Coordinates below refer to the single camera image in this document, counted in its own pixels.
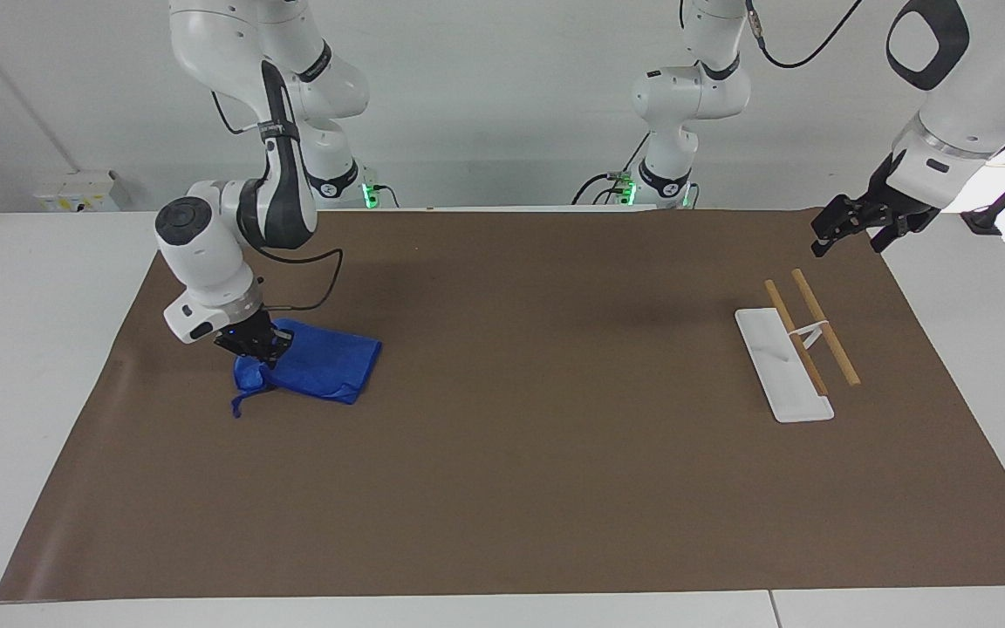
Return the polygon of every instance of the black cable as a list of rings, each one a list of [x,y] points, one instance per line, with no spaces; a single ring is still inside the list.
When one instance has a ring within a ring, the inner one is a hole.
[[[333,292],[333,290],[336,289],[336,282],[340,280],[340,270],[343,269],[343,267],[344,267],[344,249],[342,249],[342,248],[334,248],[334,249],[328,251],[328,253],[320,255],[321,259],[327,259],[328,257],[331,257],[331,255],[333,255],[333,254],[337,254],[340,257],[339,257],[338,261],[336,261],[336,271],[335,271],[335,273],[332,273],[332,281],[330,281],[328,283],[328,290],[325,290],[324,296],[321,297],[321,300],[313,303],[313,305],[304,305],[304,306],[300,306],[300,305],[270,305],[270,306],[264,307],[264,309],[266,309],[267,311],[312,311],[313,309],[320,308],[320,306],[324,305],[325,302],[328,302],[328,298],[332,297],[332,292]]]
[[[219,112],[220,120],[223,121],[223,127],[227,127],[227,131],[231,132],[232,136],[242,136],[246,131],[235,130],[231,128],[231,123],[227,121],[227,115],[223,113],[223,104],[220,104],[220,97],[212,91],[212,100],[215,100],[215,111]]]
[[[808,56],[806,56],[804,59],[794,63],[786,63],[785,61],[779,61],[775,59],[773,55],[770,54],[769,50],[766,49],[766,38],[765,36],[763,36],[762,24],[758,22],[758,17],[757,17],[758,11],[755,10],[754,0],[747,0],[747,12],[749,12],[750,15],[754,16],[751,18],[751,32],[754,33],[755,39],[758,40],[758,47],[762,49],[763,56],[766,56],[766,60],[770,61],[770,63],[774,63],[775,66],[778,66],[779,68],[793,69],[801,67],[803,66],[803,64],[809,63],[813,59],[817,58],[817,56],[820,55],[820,53],[824,51],[825,48],[829,47],[829,43],[832,43],[832,40],[835,39],[835,36],[838,35],[838,33],[840,33],[840,30],[844,27],[844,24],[848,23],[850,17],[854,15],[855,10],[858,9],[858,5],[862,3],[863,0],[855,0],[855,2],[852,5],[850,5],[850,9],[848,9],[848,12],[844,13],[844,16],[841,17],[840,23],[838,23],[836,27],[832,29],[832,32],[829,33],[829,36],[827,36],[827,38],[824,39],[824,41],[820,44],[820,46],[817,46],[816,49],[813,50],[813,52],[810,53]]]
[[[576,192],[576,195],[573,197],[573,202],[571,204],[578,203],[579,198],[581,198],[581,196],[584,195],[584,192],[586,192],[587,189],[589,189],[591,186],[594,186],[595,182],[603,182],[604,180],[611,180],[611,178],[612,177],[610,175],[607,175],[606,172],[604,172],[603,175],[595,175],[593,178],[587,180],[587,182],[584,182],[583,186],[579,188],[579,192]]]
[[[697,195],[692,196],[692,206],[690,206],[689,209],[695,209],[697,207],[698,200],[700,200],[700,184],[689,183],[689,192],[693,189],[697,191]]]
[[[592,204],[599,204],[599,198],[601,198],[602,195],[607,195],[607,200],[605,200],[605,202],[603,202],[603,204],[607,204],[607,203],[611,202],[611,198],[612,198],[612,196],[615,195],[615,192],[618,192],[618,188],[610,188],[610,189],[604,190],[602,192],[599,192],[598,195],[595,195],[595,200],[594,200],[594,202],[592,202]]]
[[[398,209],[402,209],[402,203],[398,202],[398,192],[395,192],[393,188],[390,186],[375,186],[374,189],[375,191],[386,190],[387,192],[390,192],[390,195],[394,198],[394,206]]]
[[[646,131],[646,135],[642,136],[642,141],[638,143],[638,148],[634,149],[634,155],[631,155],[631,159],[626,160],[626,166],[623,167],[623,172],[631,171],[631,164],[634,163],[634,158],[637,158],[638,154],[641,154],[642,147],[645,146],[645,141],[650,139],[650,132]]]
[[[262,257],[264,258],[272,259],[272,261],[278,261],[279,263],[292,263],[292,265],[299,266],[303,265],[303,263],[316,263],[318,261],[325,261],[325,259],[332,257],[333,254],[339,254],[341,257],[343,257],[344,255],[343,249],[334,248],[328,251],[327,253],[316,255],[316,257],[308,257],[304,259],[290,259],[287,257],[280,257],[279,255],[272,254],[270,253],[270,251],[263,249],[263,247],[255,245],[255,243],[250,239],[250,235],[247,232],[246,223],[244,223],[242,220],[236,220],[235,223],[236,225],[239,226],[239,235],[242,235],[242,239],[250,243],[250,247],[254,249],[256,253],[261,254]]]

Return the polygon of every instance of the white wall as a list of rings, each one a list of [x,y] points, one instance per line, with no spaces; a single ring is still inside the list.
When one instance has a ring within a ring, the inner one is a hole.
[[[371,109],[346,123],[356,154],[414,206],[569,202],[641,138],[633,80],[684,61],[671,0],[312,1],[324,35],[374,87]],[[844,9],[790,4],[763,16],[786,59]],[[805,207],[865,187],[923,98],[882,55],[900,5],[866,3],[799,70],[767,66],[747,41],[750,110],[697,126],[702,206]],[[228,136],[207,89],[176,67],[164,1],[0,3],[0,68],[67,162],[115,170],[135,209],[159,208],[196,180],[260,171],[258,143]],[[67,162],[1,91],[0,210],[35,209],[32,182]]]

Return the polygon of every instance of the wooden chopstick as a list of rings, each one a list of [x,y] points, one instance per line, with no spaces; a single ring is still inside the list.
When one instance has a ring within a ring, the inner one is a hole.
[[[816,393],[820,394],[821,397],[826,396],[829,393],[829,387],[824,385],[821,371],[817,370],[817,365],[814,365],[813,357],[809,355],[809,350],[805,349],[801,338],[793,334],[797,331],[797,326],[793,325],[793,317],[790,317],[790,310],[786,308],[785,301],[782,300],[782,294],[779,293],[778,286],[775,285],[773,279],[766,279],[766,291],[770,294],[770,301],[774,303],[774,308],[778,310],[778,317],[782,318],[785,331],[790,333],[790,341],[793,341],[793,347],[797,350],[797,355],[801,358],[802,365],[805,365],[805,370],[809,373],[809,379],[813,380],[813,387],[816,388]]]
[[[827,321],[824,308],[821,307],[821,302],[817,300],[817,295],[813,294],[813,288],[809,285],[809,281],[805,279],[805,273],[802,273],[800,267],[794,267],[793,278],[794,281],[797,281],[797,288],[801,289],[801,295],[805,298],[806,305],[809,305],[810,315],[813,315],[813,318],[817,321]],[[829,343],[829,349],[832,350],[832,355],[835,357],[837,365],[840,365],[840,370],[844,374],[844,378],[848,381],[848,385],[860,385],[860,379],[858,379],[858,374],[855,373],[855,367],[850,363],[848,353],[844,351],[844,346],[841,345],[840,338],[836,337],[836,331],[832,329],[832,325],[825,323],[821,327],[821,331],[824,334],[825,341]]]

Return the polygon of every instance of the white table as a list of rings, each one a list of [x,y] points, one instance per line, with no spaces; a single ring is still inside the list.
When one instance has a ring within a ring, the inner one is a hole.
[[[0,577],[148,269],[152,221],[0,215]],[[1005,247],[943,217],[885,258],[1005,465]],[[775,611],[786,628],[1005,625],[1005,588],[0,605],[0,625],[767,628]]]

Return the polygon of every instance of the electrical box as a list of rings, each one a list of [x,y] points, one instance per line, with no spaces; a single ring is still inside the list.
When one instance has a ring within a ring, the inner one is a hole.
[[[115,172],[108,170],[48,180],[38,186],[33,198],[47,211],[123,211],[131,203]]]

